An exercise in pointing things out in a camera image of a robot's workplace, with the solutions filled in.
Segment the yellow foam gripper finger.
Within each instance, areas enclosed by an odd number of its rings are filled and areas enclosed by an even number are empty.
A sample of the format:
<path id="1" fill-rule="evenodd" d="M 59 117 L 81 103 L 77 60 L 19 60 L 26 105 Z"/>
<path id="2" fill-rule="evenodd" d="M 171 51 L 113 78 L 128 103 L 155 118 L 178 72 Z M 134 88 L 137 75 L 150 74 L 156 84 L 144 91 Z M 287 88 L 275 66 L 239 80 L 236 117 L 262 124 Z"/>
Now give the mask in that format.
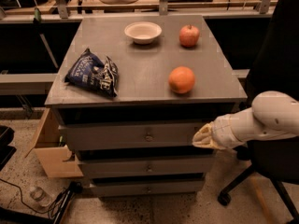
<path id="1" fill-rule="evenodd" d="M 217 128 L 213 122 L 205 124 L 192 138 L 195 147 L 222 150 L 225 146 L 221 143 L 222 128 Z"/>

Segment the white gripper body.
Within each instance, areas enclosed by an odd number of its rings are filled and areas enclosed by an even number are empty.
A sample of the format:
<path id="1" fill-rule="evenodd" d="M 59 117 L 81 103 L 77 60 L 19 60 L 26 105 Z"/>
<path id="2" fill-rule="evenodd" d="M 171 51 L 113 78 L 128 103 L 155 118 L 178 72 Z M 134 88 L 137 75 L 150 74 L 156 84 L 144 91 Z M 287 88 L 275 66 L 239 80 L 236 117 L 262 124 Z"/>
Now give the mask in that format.
<path id="1" fill-rule="evenodd" d="M 212 124 L 213 140 L 225 148 L 234 148 L 249 141 L 253 135 L 252 109 L 217 117 Z"/>

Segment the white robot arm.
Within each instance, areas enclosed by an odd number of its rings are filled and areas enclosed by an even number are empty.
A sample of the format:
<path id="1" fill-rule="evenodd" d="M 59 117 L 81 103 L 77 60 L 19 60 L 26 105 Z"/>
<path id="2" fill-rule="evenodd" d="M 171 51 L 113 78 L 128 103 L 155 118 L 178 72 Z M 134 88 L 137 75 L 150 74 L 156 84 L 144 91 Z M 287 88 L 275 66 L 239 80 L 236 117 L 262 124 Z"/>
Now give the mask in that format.
<path id="1" fill-rule="evenodd" d="M 216 117 L 192 138 L 200 148 L 233 149 L 251 140 L 281 140 L 299 135 L 299 102 L 279 91 L 258 94 L 251 107 Z"/>

